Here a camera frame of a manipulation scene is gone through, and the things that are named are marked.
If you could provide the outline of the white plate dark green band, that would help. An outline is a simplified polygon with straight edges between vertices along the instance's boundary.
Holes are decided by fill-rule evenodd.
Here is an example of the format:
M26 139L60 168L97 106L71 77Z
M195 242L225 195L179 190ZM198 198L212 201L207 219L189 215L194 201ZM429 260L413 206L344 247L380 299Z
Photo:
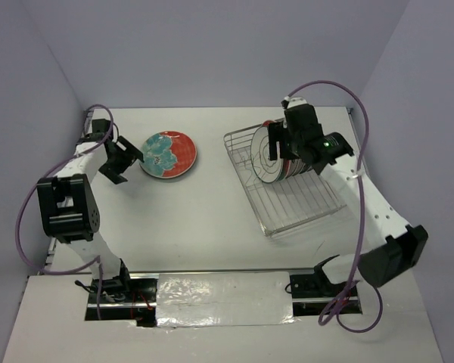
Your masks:
M303 167L302 169L300 170L301 173L305 173L305 172L308 172L308 167L307 167L307 163L303 162Z

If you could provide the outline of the plain pale green plate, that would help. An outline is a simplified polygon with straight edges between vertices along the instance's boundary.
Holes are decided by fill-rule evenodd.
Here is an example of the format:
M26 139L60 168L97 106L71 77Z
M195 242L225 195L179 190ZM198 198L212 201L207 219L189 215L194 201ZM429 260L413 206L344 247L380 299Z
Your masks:
M154 178L171 179L184 175L194 166L196 161L196 153L175 154L171 149L166 149L158 155L148 152L140 167Z

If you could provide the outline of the white plate green rim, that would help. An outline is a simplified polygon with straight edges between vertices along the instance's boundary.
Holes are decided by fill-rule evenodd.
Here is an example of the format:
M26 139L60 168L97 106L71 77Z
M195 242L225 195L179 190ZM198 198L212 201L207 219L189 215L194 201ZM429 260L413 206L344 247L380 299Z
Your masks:
M269 124L274 123L274 122L275 122L274 120L267 120L263 123L263 127L267 128L267 126ZM281 171L277 175L275 182L279 182L287 176L289 168L290 168L290 164L291 164L291 162L289 160L281 159Z

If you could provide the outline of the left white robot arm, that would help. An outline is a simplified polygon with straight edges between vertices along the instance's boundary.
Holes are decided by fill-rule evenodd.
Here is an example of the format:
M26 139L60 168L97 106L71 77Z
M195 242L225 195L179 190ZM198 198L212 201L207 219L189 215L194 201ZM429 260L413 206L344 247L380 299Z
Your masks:
M122 303L132 295L133 282L99 232L101 217L91 181L101 174L115 185L125 183L123 173L143 156L123 136L106 136L113 130L110 120L92 120L90 133L76 145L75 159L39 179L36 191L45 234L89 264L93 282L85 289L100 300Z

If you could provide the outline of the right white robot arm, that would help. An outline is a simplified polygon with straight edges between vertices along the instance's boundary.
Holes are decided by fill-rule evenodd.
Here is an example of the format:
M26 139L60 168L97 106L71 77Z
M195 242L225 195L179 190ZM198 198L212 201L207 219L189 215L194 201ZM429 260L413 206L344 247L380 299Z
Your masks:
M324 133L313 105L303 98L285 98L281 105L284 120L268 126L269 157L302 160L356 214L368 244L357 257L362 279L382 287L414 267L428 240L425 228L410 225L357 169L355 152L342 134Z

